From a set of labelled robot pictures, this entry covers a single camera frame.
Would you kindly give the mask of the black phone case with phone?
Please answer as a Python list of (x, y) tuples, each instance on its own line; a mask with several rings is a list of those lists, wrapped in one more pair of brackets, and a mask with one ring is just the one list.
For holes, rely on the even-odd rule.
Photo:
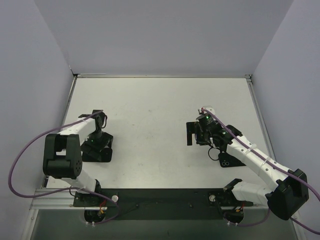
[(88, 163), (109, 163), (112, 160), (113, 150), (111, 148), (104, 148), (98, 150), (88, 150), (82, 152), (82, 161)]

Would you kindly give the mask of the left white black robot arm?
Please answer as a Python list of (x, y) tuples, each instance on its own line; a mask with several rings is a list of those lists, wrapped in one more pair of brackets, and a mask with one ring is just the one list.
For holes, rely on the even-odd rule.
[(85, 193), (84, 199), (92, 206), (103, 199), (101, 184), (84, 170), (83, 163), (112, 160), (114, 137), (104, 131), (107, 119), (103, 110), (93, 110), (45, 137), (43, 173)]

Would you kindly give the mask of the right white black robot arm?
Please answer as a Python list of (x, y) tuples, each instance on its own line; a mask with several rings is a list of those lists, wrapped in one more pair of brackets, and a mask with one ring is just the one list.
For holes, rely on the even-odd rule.
[(268, 206), (282, 220), (289, 220), (309, 200), (307, 175), (277, 163), (232, 125), (222, 126), (209, 113), (186, 123), (187, 145), (193, 140), (201, 146), (211, 146), (220, 153), (237, 159), (260, 177), (264, 185), (239, 180), (231, 193), (238, 201)]

